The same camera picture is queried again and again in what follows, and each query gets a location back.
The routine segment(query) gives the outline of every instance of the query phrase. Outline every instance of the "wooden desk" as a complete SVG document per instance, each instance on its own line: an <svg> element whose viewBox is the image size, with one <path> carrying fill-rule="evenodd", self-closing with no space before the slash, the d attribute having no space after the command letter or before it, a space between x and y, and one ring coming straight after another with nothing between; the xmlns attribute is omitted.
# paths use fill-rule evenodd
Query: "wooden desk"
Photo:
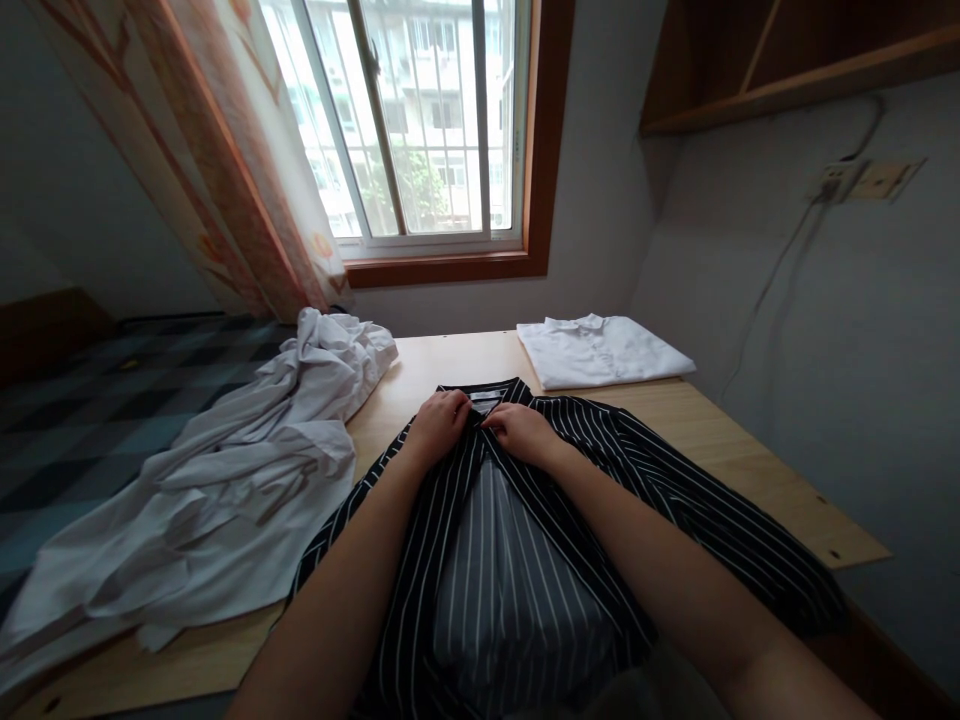
<svg viewBox="0 0 960 720"><path fill-rule="evenodd" d="M359 479L437 385L520 377L543 390L514 331L397 340L400 358L347 426ZM626 408L688 458L768 512L831 568L890 556L803 478L679 378L573 393ZM124 637L60 672L15 718L79 718L237 687L279 606L184 632L152 655ZM48 707L56 704L49 712Z"/></svg>

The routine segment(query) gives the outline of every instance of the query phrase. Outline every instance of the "wooden window frame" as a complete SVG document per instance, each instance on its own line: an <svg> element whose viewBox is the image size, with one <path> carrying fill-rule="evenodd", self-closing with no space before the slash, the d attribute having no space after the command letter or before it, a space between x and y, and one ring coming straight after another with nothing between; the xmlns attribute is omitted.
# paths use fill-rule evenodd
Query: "wooden window frame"
<svg viewBox="0 0 960 720"><path fill-rule="evenodd" d="M355 289L543 277L550 262L575 0L534 0L523 187L523 249L347 260Z"/></svg>

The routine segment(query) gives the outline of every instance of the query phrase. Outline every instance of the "power cord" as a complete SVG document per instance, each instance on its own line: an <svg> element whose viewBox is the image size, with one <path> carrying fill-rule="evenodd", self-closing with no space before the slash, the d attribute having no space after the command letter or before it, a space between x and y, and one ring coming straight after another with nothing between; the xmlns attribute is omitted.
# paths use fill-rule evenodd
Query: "power cord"
<svg viewBox="0 0 960 720"><path fill-rule="evenodd" d="M839 187L840 183L836 182L833 190L830 192L831 197L836 194L836 191ZM760 308L763 306L763 301L766 299L767 293L770 292L770 288L773 287L773 281L777 278L777 273L780 271L780 266L783 264L787 254L790 252L790 248L793 247L794 243L797 241L797 238L800 237L803 226L806 225L807 218L810 217L810 213L813 212L813 208L821 202L830 202L826 193L826 185L824 186L824 189L820 191L820 194L811 200L806 209L803 211L803 215L800 216L800 222L797 223L796 228L794 228L793 233L790 235L790 239L787 240L787 244L784 245L783 250L780 251L780 255L777 257L777 261L773 264L773 269L770 271L770 275L767 277L767 282L763 285L763 290L760 291L757 301L753 304L753 309L750 311L750 317L747 319L747 324L744 327L743 335L740 339L740 350L737 352L737 362L733 367L733 372L730 373L727 381L723 384L723 389L720 390L720 397L717 401L720 407L723 407L723 401L727 395L727 390L730 388L730 385L736 379L737 375L740 374L740 367L743 365L743 353L747 348L747 340L750 339L750 333L753 331L754 323L756 323L757 316L760 314ZM820 210L821 215L826 212L828 207L829 205L823 206L823 208Z"/></svg>
<svg viewBox="0 0 960 720"><path fill-rule="evenodd" d="M863 154L863 151L867 149L870 141L873 140L873 136L880 127L880 123L883 122L884 116L887 114L887 103L883 99L882 95L868 95L867 98L872 100L875 105L873 120L870 122L870 127L867 128L867 131L860 139L857 149L854 150L850 155L841 158L841 162L856 160L858 157L860 157L860 155ZM823 220L823 215L826 213L829 203L833 201L833 198L836 196L839 189L839 181L830 181L821 186L820 193L807 205L806 209L803 211L803 215L800 216L800 222L797 223L793 233L790 235L790 239L787 240L787 244L784 245L783 250L780 251L780 255L777 257L777 261L773 264L773 269L770 271L770 275L767 277L767 281L764 283L763 289L760 291L760 296L753 304L753 309L750 311L750 317L747 318L747 324L744 327L743 335L740 340L740 349L737 351L737 362L733 367L733 372L730 373L729 377L727 377L727 381L723 384L723 388L720 390L720 395L717 398L717 403L721 407L723 406L723 401L726 398L727 390L730 388L730 385L733 384L733 381L736 380L737 375L740 374L740 368L743 366L743 354L746 352L747 348L747 341L750 339L750 334L753 332L753 326L757 321L757 316L760 314L760 308L763 306L763 301L766 299L767 293L770 292L770 288L773 287L773 281L777 278L777 273L780 271L780 266L783 264L784 259L789 254L790 248L793 247L794 243L797 241L797 238L800 237L800 233L803 231L803 227L806 225L807 218L810 217L810 213L813 212L814 206L819 203L824 203L824 207L820 211L820 216L817 218L817 223L812 232L816 233L819 231L820 221Z"/></svg>

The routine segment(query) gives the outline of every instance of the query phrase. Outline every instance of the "folded white shirt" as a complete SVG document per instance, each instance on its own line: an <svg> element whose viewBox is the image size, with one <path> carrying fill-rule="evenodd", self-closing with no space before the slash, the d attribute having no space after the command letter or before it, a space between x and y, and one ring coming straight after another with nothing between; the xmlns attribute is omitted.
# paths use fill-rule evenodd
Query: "folded white shirt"
<svg viewBox="0 0 960 720"><path fill-rule="evenodd" d="M544 390L601 387L695 372L693 360L627 317L517 325Z"/></svg>

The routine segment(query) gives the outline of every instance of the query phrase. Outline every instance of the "forearm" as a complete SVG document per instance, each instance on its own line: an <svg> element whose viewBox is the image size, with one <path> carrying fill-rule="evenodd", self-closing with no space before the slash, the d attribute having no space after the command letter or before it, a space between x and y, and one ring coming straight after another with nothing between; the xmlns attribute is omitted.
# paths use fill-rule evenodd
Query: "forearm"
<svg viewBox="0 0 960 720"><path fill-rule="evenodd" d="M401 451L291 603L229 718L346 717L376 649L426 468Z"/></svg>
<svg viewBox="0 0 960 720"><path fill-rule="evenodd" d="M548 472L657 627L712 685L780 636L776 619L720 563L568 448Z"/></svg>
<svg viewBox="0 0 960 720"><path fill-rule="evenodd" d="M736 718L875 715L717 560L572 447L547 472Z"/></svg>

